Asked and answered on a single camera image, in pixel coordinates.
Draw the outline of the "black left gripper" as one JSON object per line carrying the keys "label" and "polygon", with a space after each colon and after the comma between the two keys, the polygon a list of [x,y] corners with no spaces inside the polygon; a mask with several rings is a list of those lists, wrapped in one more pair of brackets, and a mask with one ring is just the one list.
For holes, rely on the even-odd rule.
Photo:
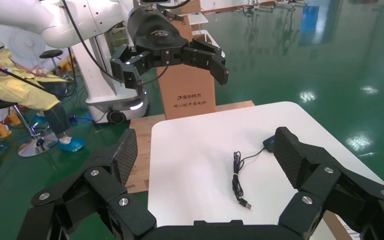
{"label": "black left gripper", "polygon": [[145,94],[141,75],[153,67],[183,63],[209,71],[221,86],[228,83],[229,70],[222,50],[198,38],[189,42],[157,9],[132,10],[127,31],[136,51],[127,44],[120,45],[111,56],[110,67],[112,76],[139,97]]}

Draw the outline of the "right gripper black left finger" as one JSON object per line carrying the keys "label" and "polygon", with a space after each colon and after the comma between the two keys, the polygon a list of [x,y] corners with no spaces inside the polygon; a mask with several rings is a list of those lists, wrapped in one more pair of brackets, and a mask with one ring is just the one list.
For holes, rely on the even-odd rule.
{"label": "right gripper black left finger", "polygon": [[142,239],[156,227],[156,218],[126,189],[137,156],[136,132],[126,129],[77,172],[37,192],[17,238],[67,240],[82,220],[98,214],[116,239]]}

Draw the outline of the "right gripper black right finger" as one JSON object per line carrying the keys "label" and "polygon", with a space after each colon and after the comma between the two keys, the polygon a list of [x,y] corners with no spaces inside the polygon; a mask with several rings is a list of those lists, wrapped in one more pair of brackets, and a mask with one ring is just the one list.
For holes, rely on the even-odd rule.
{"label": "right gripper black right finger", "polygon": [[328,211],[362,240],[384,240],[383,184],[345,168],[323,147],[300,142],[284,126],[275,131],[273,154],[297,190],[279,226],[307,240]]}

